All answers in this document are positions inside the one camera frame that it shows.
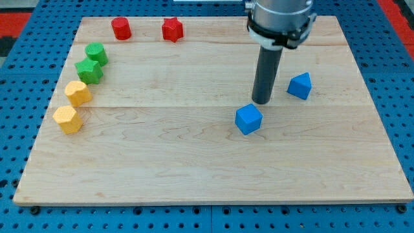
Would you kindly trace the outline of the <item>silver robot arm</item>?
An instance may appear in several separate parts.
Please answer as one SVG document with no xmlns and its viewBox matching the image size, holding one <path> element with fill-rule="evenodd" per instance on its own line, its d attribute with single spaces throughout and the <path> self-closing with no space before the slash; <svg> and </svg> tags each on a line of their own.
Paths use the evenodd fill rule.
<svg viewBox="0 0 414 233">
<path fill-rule="evenodd" d="M 245 2 L 250 37 L 266 50 L 296 49 L 309 36 L 317 14 L 313 0 L 251 0 Z"/>
</svg>

